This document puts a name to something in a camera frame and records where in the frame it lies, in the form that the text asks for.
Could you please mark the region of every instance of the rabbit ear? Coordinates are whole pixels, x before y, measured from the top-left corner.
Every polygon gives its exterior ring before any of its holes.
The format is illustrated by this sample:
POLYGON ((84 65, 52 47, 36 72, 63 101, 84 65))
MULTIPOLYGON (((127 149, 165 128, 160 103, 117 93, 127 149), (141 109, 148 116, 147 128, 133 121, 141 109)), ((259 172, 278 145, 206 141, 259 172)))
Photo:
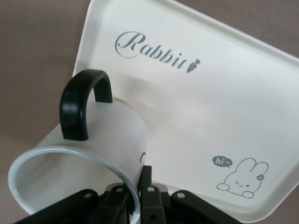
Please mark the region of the rabbit ear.
POLYGON ((253 158, 248 158, 245 160, 242 160, 239 165, 236 168, 236 172, 242 172, 242 173, 249 173, 256 165, 256 160, 253 158))
POLYGON ((269 169, 269 164, 266 162, 259 162, 257 163, 251 170, 251 173, 255 174, 256 176, 264 175, 269 169))

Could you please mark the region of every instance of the white tray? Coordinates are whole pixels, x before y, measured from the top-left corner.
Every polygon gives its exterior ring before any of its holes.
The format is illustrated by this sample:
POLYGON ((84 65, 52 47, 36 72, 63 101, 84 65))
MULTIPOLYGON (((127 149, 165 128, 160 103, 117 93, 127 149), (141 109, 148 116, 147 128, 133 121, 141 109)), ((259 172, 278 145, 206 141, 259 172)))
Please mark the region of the white tray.
POLYGON ((299 183, 297 58, 172 0, 92 0, 74 74, 87 68, 142 116, 170 191, 250 223, 299 183))

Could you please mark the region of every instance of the gray wall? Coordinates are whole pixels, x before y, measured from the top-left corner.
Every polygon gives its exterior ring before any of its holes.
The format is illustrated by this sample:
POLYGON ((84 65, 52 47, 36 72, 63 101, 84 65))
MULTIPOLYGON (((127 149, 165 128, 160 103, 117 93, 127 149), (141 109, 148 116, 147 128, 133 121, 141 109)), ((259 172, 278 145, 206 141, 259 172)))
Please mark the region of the gray wall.
MULTIPOLYGON (((179 0, 299 57, 298 0, 179 0)), ((7 172, 58 123, 89 0, 0 1, 0 223, 27 214, 13 199, 7 172)), ((295 224, 299 188, 259 224, 295 224)))

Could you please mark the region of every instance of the cup logo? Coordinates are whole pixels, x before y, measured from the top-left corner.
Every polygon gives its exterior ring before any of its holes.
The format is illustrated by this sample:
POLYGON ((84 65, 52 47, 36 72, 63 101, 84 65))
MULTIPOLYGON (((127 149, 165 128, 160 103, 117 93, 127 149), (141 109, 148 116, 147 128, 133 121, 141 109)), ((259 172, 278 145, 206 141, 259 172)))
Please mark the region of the cup logo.
POLYGON ((146 157, 146 153, 143 152, 143 153, 141 154, 140 159, 139 159, 140 163, 144 162, 143 158, 145 158, 145 157, 146 157))
POLYGON ((177 69, 186 69, 187 67, 187 73, 194 71, 200 64, 198 58, 189 63, 189 60, 185 59, 182 53, 174 53, 172 49, 166 49, 163 45, 146 43, 146 36, 135 31, 121 34, 115 41, 115 50, 120 56, 128 59, 143 55, 156 59, 160 63, 170 64, 177 69))

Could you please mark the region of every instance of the black handle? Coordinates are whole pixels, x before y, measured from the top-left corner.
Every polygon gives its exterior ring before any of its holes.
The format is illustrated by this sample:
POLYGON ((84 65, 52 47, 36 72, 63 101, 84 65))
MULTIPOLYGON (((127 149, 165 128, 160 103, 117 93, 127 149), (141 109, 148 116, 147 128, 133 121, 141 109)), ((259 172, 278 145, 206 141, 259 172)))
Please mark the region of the black handle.
POLYGON ((88 139, 86 104, 92 88, 96 102, 112 103, 111 85, 106 72, 86 69, 75 75, 66 85, 60 100, 60 124, 65 139, 88 139))

